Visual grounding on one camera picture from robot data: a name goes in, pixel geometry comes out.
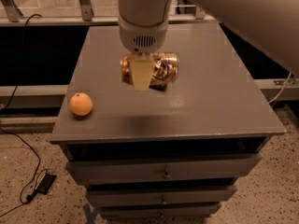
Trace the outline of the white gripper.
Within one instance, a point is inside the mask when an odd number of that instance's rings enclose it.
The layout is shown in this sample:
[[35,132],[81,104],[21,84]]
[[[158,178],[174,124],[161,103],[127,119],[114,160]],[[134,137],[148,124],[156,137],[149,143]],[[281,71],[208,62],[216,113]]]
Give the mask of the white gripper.
[[[142,26],[127,21],[119,16],[120,39],[122,44],[131,52],[153,53],[165,41],[168,19],[151,25]],[[136,91],[147,91],[150,87],[155,62],[149,55],[133,55],[129,59],[131,77]]]

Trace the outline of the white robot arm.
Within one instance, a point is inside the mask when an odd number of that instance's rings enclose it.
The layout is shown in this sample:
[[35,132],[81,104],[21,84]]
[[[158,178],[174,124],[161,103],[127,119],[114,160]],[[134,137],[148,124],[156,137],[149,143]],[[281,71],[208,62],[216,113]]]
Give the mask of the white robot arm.
[[[299,76],[299,0],[190,0]],[[118,0],[122,44],[153,53],[165,41],[171,0]]]

